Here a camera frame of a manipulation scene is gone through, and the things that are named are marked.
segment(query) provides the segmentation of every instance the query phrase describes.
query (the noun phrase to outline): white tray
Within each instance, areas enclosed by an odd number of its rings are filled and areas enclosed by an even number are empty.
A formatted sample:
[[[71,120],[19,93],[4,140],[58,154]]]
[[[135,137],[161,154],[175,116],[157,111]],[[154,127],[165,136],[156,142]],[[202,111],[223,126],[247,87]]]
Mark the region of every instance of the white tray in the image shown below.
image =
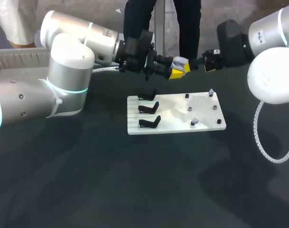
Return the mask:
[[[164,134],[183,132],[219,131],[226,129],[224,115],[221,111],[217,94],[210,97],[206,93],[156,95],[154,101],[139,100],[137,96],[127,98],[127,129],[128,134]],[[153,107],[159,101],[159,108],[155,114],[139,113],[138,106]],[[161,121],[156,129],[139,126],[139,120],[155,121],[157,116]],[[195,126],[191,125],[193,118],[199,120]]]

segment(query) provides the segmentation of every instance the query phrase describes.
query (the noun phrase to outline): black clip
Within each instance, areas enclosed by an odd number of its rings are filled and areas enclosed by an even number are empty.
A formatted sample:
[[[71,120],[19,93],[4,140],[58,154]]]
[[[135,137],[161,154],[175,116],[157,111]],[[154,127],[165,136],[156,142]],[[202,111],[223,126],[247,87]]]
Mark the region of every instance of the black clip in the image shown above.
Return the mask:
[[[142,100],[148,100],[148,101],[153,101],[155,99],[155,96],[157,94],[157,89],[154,90],[152,95],[147,95],[147,94],[143,94],[143,93],[139,93],[138,94],[138,98],[140,100],[140,98]]]
[[[161,121],[161,116],[157,116],[154,122],[147,121],[147,120],[139,120],[140,127],[149,127],[149,128],[156,128]]]
[[[152,108],[149,108],[149,107],[146,107],[146,106],[143,106],[143,105],[139,105],[138,106],[138,110],[139,110],[139,113],[143,112],[143,113],[149,113],[149,114],[155,114],[155,112],[157,111],[159,107],[159,101],[157,101],[154,105],[154,107]]]

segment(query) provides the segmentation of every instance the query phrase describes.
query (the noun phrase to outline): white spiral cable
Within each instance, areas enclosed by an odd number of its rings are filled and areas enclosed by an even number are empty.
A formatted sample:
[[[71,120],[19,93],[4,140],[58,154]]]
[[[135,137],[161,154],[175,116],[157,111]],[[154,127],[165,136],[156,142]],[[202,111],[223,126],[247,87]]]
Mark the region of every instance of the white spiral cable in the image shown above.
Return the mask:
[[[119,70],[118,66],[102,67],[102,68],[94,69],[93,73],[98,73],[98,72],[103,72],[103,71],[118,71],[118,70]]]
[[[262,153],[262,155],[268,159],[270,162],[272,163],[284,163],[285,161],[287,161],[289,159],[289,152],[286,154],[286,156],[284,156],[282,159],[274,159],[272,157],[270,157],[266,152],[265,150],[263,149],[261,143],[260,143],[260,140],[259,140],[259,137],[258,137],[258,130],[257,130],[257,123],[258,123],[258,116],[259,116],[259,113],[260,113],[260,110],[263,106],[263,102],[260,101],[257,109],[256,109],[256,113],[255,113],[255,116],[254,116],[254,123],[253,123],[253,131],[254,131],[254,137],[255,137],[255,141],[257,143],[257,146],[260,150],[260,152]]]

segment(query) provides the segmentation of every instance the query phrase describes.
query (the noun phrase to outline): person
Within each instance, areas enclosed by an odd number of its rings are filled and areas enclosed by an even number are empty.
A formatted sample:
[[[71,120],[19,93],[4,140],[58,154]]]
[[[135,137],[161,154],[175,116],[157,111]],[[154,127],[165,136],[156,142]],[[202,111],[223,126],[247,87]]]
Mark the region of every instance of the person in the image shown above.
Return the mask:
[[[35,48],[37,0],[0,0],[0,26],[13,48]]]
[[[124,12],[124,38],[139,38],[143,29],[149,29],[151,13],[156,0],[128,0]],[[201,0],[174,0],[180,27],[180,56],[197,59]]]

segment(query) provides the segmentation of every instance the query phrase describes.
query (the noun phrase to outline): label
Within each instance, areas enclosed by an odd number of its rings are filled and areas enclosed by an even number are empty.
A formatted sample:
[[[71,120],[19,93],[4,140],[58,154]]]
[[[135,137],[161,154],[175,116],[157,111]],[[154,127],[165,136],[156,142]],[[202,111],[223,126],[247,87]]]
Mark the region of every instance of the label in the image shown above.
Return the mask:
[[[112,37],[112,31],[106,28],[103,32],[103,35],[106,37]]]
[[[264,37],[263,30],[254,34],[254,42],[256,46],[262,45],[266,43],[266,39]]]

